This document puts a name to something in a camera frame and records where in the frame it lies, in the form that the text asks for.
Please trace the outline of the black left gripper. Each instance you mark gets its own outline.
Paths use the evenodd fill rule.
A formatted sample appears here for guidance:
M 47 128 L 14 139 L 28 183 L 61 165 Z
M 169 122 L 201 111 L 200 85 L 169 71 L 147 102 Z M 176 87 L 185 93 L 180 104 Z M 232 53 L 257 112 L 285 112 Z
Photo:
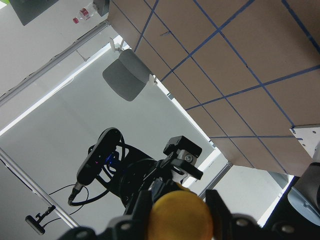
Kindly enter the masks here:
M 128 144 L 120 146 L 128 153 L 119 163 L 111 165 L 115 173 L 109 181 L 109 191 L 120 198 L 125 215 L 133 212 L 140 191 L 148 190 L 154 180 L 185 180 L 187 177 L 200 180 L 203 176 L 195 167 L 202 148 L 183 135 L 168 141 L 163 150 L 166 158 L 160 161 Z

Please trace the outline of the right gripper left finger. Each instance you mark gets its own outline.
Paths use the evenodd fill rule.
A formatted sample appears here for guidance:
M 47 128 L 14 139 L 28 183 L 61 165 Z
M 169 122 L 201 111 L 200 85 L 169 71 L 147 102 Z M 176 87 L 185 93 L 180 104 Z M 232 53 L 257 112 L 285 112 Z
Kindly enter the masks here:
M 131 214 L 113 218 L 99 240 L 144 240 L 152 209 L 152 192 L 143 190 L 139 193 Z

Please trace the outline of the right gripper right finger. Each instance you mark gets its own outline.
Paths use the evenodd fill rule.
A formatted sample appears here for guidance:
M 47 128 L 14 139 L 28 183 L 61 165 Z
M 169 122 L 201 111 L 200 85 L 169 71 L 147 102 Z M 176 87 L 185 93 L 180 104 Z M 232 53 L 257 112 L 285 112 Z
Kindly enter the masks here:
M 231 213 L 217 190 L 205 191 L 205 203 L 213 221 L 215 240 L 258 240 L 259 230 L 253 217 Z

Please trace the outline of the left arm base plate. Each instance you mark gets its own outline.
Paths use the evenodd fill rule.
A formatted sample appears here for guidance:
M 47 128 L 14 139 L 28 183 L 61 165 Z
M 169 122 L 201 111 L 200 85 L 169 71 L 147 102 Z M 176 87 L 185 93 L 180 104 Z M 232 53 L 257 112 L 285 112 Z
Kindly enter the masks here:
M 314 162 L 320 161 L 320 125 L 298 125 L 290 129 L 295 138 L 312 157 Z

